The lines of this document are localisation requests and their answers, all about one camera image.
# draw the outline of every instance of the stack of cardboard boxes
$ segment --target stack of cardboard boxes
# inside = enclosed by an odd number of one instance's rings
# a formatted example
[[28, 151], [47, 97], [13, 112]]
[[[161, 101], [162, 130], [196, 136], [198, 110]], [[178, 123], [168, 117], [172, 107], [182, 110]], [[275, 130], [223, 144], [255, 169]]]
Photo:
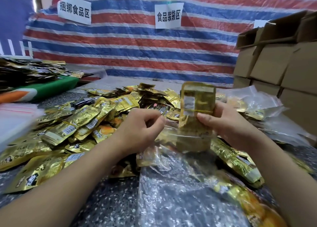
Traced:
[[234, 88], [255, 85], [280, 98], [284, 114], [317, 135], [317, 12], [269, 21], [238, 36]]

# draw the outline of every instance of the paper sign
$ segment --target paper sign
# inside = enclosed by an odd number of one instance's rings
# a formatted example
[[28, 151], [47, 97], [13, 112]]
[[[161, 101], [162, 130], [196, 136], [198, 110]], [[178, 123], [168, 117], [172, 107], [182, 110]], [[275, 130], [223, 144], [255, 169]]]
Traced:
[[169, 29], [180, 27], [184, 2], [155, 5], [155, 28]]
[[59, 17], [91, 25], [91, 2], [84, 0], [60, 0], [57, 3]]
[[264, 27], [267, 22], [267, 20], [255, 20], [253, 28]]

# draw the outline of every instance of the person's right hand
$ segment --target person's right hand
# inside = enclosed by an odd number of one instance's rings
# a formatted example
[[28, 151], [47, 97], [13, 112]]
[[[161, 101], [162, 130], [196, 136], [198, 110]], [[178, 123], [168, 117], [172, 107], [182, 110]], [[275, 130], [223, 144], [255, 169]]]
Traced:
[[261, 139], [267, 138], [228, 104], [216, 101], [213, 115], [198, 113], [197, 118], [235, 149], [249, 152]]

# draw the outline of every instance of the person's left hand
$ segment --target person's left hand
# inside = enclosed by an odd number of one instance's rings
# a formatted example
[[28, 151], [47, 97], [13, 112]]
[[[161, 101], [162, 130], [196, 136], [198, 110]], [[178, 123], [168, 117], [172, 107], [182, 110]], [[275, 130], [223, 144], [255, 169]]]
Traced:
[[165, 118], [159, 111], [134, 108], [110, 139], [119, 143], [124, 155], [143, 152], [154, 142], [164, 125]]

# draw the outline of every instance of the speckled floor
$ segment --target speckled floor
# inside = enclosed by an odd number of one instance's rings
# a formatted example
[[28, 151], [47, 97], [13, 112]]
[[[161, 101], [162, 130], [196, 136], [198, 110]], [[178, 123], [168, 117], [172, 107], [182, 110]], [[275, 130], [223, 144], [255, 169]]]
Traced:
[[[63, 93], [51, 97], [39, 103], [39, 108], [45, 108], [67, 101], [75, 100], [85, 94]], [[286, 149], [296, 157], [305, 161], [317, 172], [317, 149], [287, 146]], [[0, 173], [0, 191], [12, 181], [22, 166]], [[87, 203], [75, 217], [72, 227], [113, 226], [133, 227], [137, 226], [136, 211], [138, 197], [139, 177], [125, 179], [111, 179], [101, 181], [89, 196]], [[269, 189], [264, 186], [256, 191], [267, 201], [276, 205]], [[0, 194], [0, 208], [7, 205], [21, 194]]]

